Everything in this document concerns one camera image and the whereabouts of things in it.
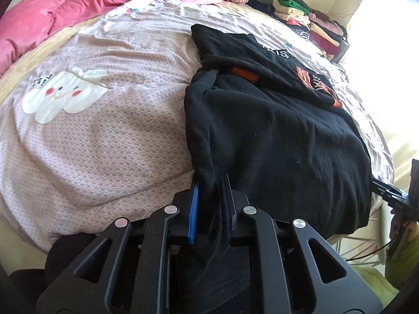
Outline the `person's right hand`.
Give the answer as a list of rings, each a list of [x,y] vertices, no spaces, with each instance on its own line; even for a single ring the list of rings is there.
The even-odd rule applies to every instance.
[[[402,228],[407,228],[410,225],[410,220],[396,209],[391,210],[391,215],[393,218],[391,220],[389,238],[390,240],[395,240],[398,237],[400,230]]]

